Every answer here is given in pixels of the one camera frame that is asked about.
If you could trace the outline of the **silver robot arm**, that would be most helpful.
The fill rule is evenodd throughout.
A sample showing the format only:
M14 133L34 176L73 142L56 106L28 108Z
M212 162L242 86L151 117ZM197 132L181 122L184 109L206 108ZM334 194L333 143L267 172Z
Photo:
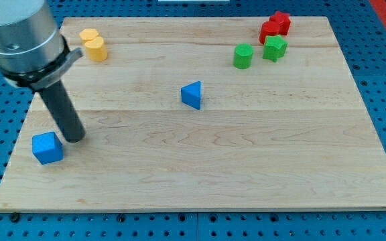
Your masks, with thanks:
M61 81L82 57L60 33L46 0L0 0L0 72L8 83L40 94L64 138L85 129Z

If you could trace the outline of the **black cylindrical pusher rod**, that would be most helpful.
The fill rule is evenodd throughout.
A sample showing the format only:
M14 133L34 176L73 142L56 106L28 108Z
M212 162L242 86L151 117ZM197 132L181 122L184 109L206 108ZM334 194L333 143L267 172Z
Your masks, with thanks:
M65 140L81 141L86 132L62 81L43 89L40 96Z

